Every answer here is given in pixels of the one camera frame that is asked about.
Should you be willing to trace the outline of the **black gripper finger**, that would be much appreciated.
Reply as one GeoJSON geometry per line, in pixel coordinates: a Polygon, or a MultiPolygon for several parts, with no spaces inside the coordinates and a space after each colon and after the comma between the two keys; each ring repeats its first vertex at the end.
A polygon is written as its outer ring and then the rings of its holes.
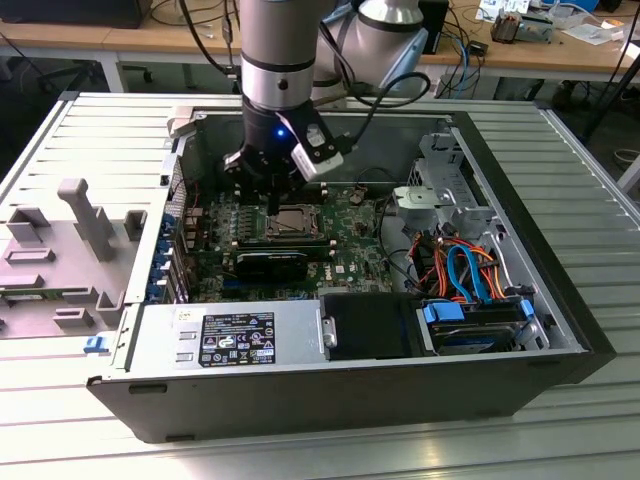
{"type": "Polygon", "coordinates": [[[242,193],[256,194],[266,201],[268,215],[275,214],[274,177],[269,163],[251,146],[224,157],[224,172],[238,185],[242,193]]]}
{"type": "Polygon", "coordinates": [[[281,203],[292,192],[305,184],[306,180],[296,166],[276,166],[273,171],[273,214],[279,212],[281,203]]]}

